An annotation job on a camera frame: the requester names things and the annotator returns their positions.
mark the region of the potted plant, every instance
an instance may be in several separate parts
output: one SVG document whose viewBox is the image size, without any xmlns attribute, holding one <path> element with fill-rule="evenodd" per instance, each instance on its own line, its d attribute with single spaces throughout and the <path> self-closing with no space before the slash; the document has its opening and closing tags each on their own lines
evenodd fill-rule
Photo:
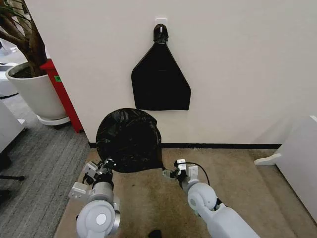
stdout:
<svg viewBox="0 0 317 238">
<path fill-rule="evenodd" d="M 6 76 L 44 124 L 64 120 L 66 112 L 47 74 L 44 42 L 24 0 L 0 0 L 0 38 L 15 44 L 27 62 L 10 68 Z"/>
</svg>

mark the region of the soil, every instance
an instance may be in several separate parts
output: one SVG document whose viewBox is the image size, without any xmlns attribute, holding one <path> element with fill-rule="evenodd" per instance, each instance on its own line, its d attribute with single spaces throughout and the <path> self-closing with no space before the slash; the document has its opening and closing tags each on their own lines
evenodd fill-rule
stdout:
<svg viewBox="0 0 317 238">
<path fill-rule="evenodd" d="M 12 75 L 12 77 L 14 77 L 14 78 L 32 78 L 31 69 L 30 69 L 30 67 L 26 67 L 26 68 L 18 71 L 17 73 L 15 73 L 14 75 Z"/>
</svg>

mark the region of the white cabinet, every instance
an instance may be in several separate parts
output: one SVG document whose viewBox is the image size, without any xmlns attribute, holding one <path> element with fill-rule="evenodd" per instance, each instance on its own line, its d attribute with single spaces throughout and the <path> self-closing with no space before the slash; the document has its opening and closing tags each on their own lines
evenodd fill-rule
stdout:
<svg viewBox="0 0 317 238">
<path fill-rule="evenodd" d="M 0 100 L 0 152 L 24 129 L 25 120 L 17 120 Z"/>
</svg>

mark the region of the gray carpet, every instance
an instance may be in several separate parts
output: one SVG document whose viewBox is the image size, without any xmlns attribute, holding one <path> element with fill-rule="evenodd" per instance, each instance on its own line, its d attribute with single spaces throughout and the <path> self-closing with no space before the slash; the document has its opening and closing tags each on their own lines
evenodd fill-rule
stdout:
<svg viewBox="0 0 317 238">
<path fill-rule="evenodd" d="M 8 152 L 12 165 L 0 172 L 26 176 L 23 182 L 0 179 L 0 190 L 12 191 L 0 205 L 0 238 L 53 237 L 89 152 L 87 137 L 71 125 L 56 130 L 39 123 L 19 95 L 2 101 L 28 129 Z"/>
</svg>

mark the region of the beige carpet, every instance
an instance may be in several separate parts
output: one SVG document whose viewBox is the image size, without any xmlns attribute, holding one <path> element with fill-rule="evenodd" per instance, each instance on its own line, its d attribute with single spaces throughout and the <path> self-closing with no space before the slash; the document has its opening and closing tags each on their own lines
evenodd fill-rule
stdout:
<svg viewBox="0 0 317 238">
<path fill-rule="evenodd" d="M 165 167 L 176 159 L 200 163 L 218 197 L 262 238 L 315 238 L 317 226 L 275 166 L 256 167 L 253 160 L 273 150 L 163 149 Z M 92 149 L 87 161 L 98 161 Z M 200 172 L 201 181 L 206 181 Z M 155 229 L 163 238 L 210 237 L 205 223 L 187 205 L 177 181 L 161 170 L 114 174 L 114 193 L 120 198 L 121 223 L 112 238 L 146 238 Z M 55 233 L 76 238 L 76 215 L 84 204 L 70 200 Z"/>
</svg>

